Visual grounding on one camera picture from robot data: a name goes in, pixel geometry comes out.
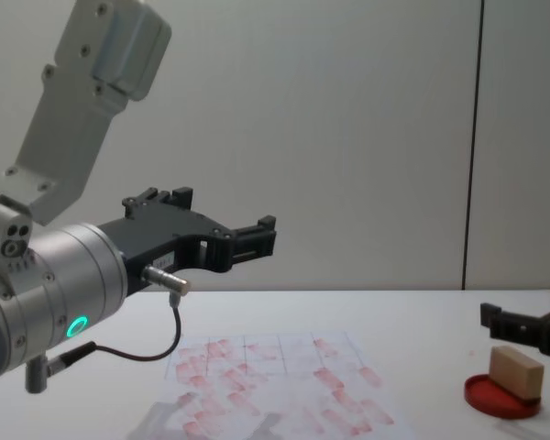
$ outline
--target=white table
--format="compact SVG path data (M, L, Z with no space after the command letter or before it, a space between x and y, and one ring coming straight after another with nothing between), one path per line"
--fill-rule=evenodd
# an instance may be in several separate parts
M501 344L479 325L483 302L544 314L550 292L194 292L181 315L187 336L346 330L380 365L418 438L509 440L493 428L497 419L470 408L463 396L465 379L487 372L490 348ZM50 354L88 340L156 354L174 333L167 304L166 293L139 293L116 316ZM544 409L525 426L550 434L550 358L521 350L546 365ZM0 440L124 439L159 396L166 366L96 353L51 379L39 396L24 391L23 368L12 371L0 378Z

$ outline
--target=gray wall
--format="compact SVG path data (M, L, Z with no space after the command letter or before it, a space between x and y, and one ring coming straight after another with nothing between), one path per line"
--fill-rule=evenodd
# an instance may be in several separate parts
M488 0L467 286L550 286L550 0Z
M115 120L56 225L188 185L228 226L279 218L273 258L190 274L198 288L460 285L478 1L151 3L173 27L158 80ZM71 8L0 1L0 171Z

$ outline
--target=paper sheet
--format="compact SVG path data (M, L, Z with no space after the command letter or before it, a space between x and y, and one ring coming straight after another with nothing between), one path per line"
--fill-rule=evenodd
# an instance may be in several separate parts
M184 338L165 379L133 438L414 439L345 333Z

